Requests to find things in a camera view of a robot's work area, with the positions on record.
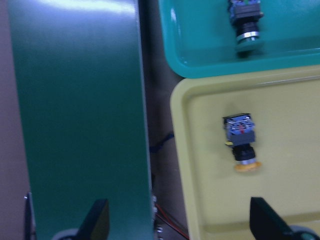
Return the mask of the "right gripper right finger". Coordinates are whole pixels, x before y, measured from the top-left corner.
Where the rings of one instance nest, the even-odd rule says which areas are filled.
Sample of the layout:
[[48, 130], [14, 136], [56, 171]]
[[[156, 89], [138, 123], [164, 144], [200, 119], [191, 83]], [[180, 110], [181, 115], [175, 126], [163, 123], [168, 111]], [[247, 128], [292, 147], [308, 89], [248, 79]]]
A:
[[293, 230], [262, 197], [251, 197], [249, 228], [255, 239], [291, 239]]

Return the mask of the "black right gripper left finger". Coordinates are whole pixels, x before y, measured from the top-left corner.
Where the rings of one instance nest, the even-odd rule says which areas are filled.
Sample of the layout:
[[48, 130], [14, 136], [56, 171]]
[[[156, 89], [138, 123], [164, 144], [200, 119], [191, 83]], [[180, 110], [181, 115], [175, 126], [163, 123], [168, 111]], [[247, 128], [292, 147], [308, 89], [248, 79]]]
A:
[[109, 201], [97, 199], [78, 229], [76, 239], [107, 239], [109, 231]]

